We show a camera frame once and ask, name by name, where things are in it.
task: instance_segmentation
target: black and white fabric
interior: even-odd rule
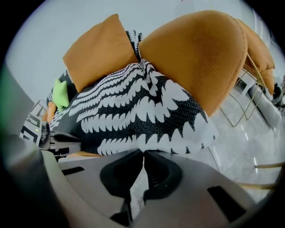
[[[209,117],[185,89],[140,59],[141,34],[126,33],[139,63],[76,94],[50,128],[80,138],[82,151],[100,155],[133,148],[187,154],[209,146],[218,136]]]
[[[142,40],[142,33],[137,33],[135,30],[132,30],[132,31],[126,31],[126,34],[130,40],[130,44],[133,47],[134,53],[138,61],[140,62],[141,57],[139,54],[138,43]]]

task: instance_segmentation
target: pillow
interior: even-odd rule
[[[72,100],[72,98],[77,95],[77,91],[75,88],[75,85],[71,79],[71,77],[69,76],[68,70],[66,70],[59,78],[60,82],[64,82],[66,81],[67,84],[67,94],[68,94],[68,100],[69,102]],[[46,98],[46,105],[49,104],[49,102],[53,101],[53,88],[50,91],[48,97]]]
[[[67,107],[69,105],[66,81],[60,82],[57,78],[55,79],[53,86],[53,102],[60,111],[63,109],[63,106]]]
[[[229,94],[246,58],[246,39],[228,14],[178,17],[139,43],[141,57],[180,84],[211,116]]]
[[[63,61],[77,92],[138,60],[117,14],[84,33]]]
[[[57,110],[56,105],[53,102],[49,102],[49,107],[47,110],[47,121],[49,122],[49,124],[52,121],[56,110]]]
[[[272,95],[274,92],[273,69],[275,68],[275,65],[270,50],[263,40],[244,22],[239,19],[236,19],[236,21],[239,23],[245,33],[248,42],[248,53],[260,72],[269,93]],[[253,69],[252,64],[248,59],[245,61],[245,64]]]
[[[45,114],[41,118],[42,121],[48,121],[48,111],[45,111]]]

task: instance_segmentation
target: gold metal chair leg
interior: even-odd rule
[[[266,165],[256,165],[255,168],[258,169],[269,169],[269,168],[278,168],[285,166],[285,162],[274,163],[274,164],[266,164]]]
[[[258,190],[273,190],[276,188],[276,183],[268,183],[268,184],[257,184],[257,183],[239,183],[236,182],[241,187],[247,187],[251,189],[258,189]]]
[[[254,99],[254,97],[255,97],[255,95],[256,95],[257,89],[258,89],[258,84],[257,84],[257,87],[256,87],[256,89],[255,89],[255,91],[254,91],[254,93],[253,93],[253,96],[252,96],[252,98],[251,98],[251,100],[250,100],[250,102],[249,102],[249,104],[248,104],[248,106],[246,107],[245,110],[243,109],[243,107],[242,107],[242,105],[240,104],[240,102],[239,102],[234,96],[232,96],[231,94],[229,94],[229,95],[240,105],[240,107],[241,107],[241,109],[242,109],[242,111],[243,111],[242,116],[240,117],[240,119],[238,120],[238,122],[237,122],[236,124],[233,124],[233,123],[231,122],[231,120],[227,117],[227,115],[225,114],[225,112],[224,112],[224,110],[222,109],[222,107],[220,107],[222,113],[225,115],[225,117],[227,118],[227,120],[231,123],[232,127],[236,127],[236,126],[239,124],[239,122],[242,120],[243,116],[245,116],[245,118],[246,118],[247,120],[249,120],[249,118],[252,116],[252,114],[253,114],[254,110],[256,109],[257,104],[258,104],[258,102],[259,102],[259,100],[260,100],[260,98],[261,98],[262,93],[260,94],[260,96],[259,96],[258,101],[256,102],[256,104],[254,105],[254,108],[253,108],[253,110],[252,110],[252,112],[251,112],[251,114],[250,114],[249,117],[247,117],[246,111],[248,110],[248,108],[250,107],[251,103],[253,102],[253,99]]]

